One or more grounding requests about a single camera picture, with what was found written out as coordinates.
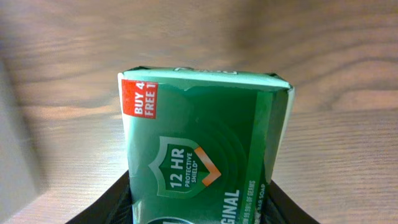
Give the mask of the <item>green soap bar package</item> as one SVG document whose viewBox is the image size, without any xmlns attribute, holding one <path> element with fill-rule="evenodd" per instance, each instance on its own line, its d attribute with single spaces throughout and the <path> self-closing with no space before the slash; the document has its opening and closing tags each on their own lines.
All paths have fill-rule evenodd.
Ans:
<svg viewBox="0 0 398 224">
<path fill-rule="evenodd" d="M 274 73 L 118 75 L 134 223 L 260 223 L 294 87 Z"/>
</svg>

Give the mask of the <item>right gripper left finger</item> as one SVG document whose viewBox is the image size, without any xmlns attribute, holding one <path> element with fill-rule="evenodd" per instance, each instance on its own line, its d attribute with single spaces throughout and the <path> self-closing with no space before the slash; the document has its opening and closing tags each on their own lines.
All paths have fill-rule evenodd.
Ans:
<svg viewBox="0 0 398 224">
<path fill-rule="evenodd" d="M 98 200 L 66 224 L 132 224 L 132 196 L 126 171 Z"/>
</svg>

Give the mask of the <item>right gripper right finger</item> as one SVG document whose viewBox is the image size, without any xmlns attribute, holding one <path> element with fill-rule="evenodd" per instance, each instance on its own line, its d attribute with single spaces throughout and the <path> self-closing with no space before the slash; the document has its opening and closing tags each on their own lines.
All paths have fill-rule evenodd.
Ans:
<svg viewBox="0 0 398 224">
<path fill-rule="evenodd" d="M 263 224 L 320 224 L 300 208 L 274 181 L 266 190 Z"/>
</svg>

